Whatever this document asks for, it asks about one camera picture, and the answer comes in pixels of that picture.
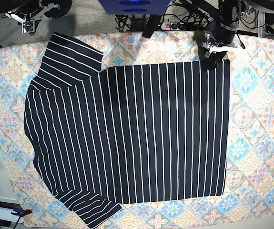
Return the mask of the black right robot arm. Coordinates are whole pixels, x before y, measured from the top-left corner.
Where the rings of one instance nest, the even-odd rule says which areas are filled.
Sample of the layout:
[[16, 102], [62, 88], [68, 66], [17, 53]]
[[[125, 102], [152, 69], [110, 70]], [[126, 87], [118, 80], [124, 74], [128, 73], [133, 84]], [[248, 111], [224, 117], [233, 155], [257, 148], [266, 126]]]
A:
[[22, 33], [34, 35], [43, 16], [61, 18], [71, 6], [72, 0], [0, 0], [0, 15], [14, 19]]

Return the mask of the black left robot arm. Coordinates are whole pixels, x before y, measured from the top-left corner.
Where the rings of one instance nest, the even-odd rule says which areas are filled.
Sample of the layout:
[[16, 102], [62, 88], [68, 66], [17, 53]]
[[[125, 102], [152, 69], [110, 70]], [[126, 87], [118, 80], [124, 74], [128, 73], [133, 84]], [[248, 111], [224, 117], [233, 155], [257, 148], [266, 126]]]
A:
[[240, 19], [250, 14], [247, 5], [274, 13], [274, 0], [220, 0], [217, 9], [205, 0], [194, 0], [192, 5], [209, 14], [208, 24], [196, 38], [199, 57], [208, 70], [216, 68], [230, 51]]

